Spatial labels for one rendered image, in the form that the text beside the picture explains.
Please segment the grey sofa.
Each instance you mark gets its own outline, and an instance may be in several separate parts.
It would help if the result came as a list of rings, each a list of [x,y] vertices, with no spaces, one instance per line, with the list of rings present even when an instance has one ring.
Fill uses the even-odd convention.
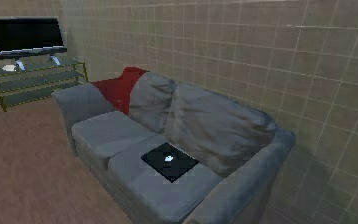
[[[268,114],[153,72],[127,115],[92,84],[52,96],[72,154],[133,224],[259,224],[295,144]],[[141,159],[165,142],[199,161],[173,183]]]

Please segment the black television set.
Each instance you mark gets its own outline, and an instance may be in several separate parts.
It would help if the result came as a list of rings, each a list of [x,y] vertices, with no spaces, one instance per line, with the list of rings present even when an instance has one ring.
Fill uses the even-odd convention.
[[[17,71],[25,71],[23,57],[49,55],[55,65],[57,53],[67,47],[56,17],[0,18],[0,60],[13,59]]]

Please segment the glass shelf television stand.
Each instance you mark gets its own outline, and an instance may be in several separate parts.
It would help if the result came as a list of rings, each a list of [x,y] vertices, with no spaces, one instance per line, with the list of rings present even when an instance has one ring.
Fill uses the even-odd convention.
[[[51,93],[88,82],[86,63],[69,57],[51,56],[46,62],[0,68],[0,106],[8,108],[51,96]]]

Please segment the black closed laptop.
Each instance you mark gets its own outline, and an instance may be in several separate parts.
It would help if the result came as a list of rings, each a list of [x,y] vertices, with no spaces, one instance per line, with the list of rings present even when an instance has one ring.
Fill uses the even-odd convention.
[[[175,182],[199,161],[165,142],[145,153],[141,159],[171,183]]]

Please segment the red cushion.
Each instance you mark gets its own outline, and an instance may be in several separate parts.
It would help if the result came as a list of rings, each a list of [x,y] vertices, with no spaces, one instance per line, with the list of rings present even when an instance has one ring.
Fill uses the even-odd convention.
[[[138,67],[125,67],[117,78],[92,82],[104,98],[118,111],[129,113],[131,92],[146,70]]]

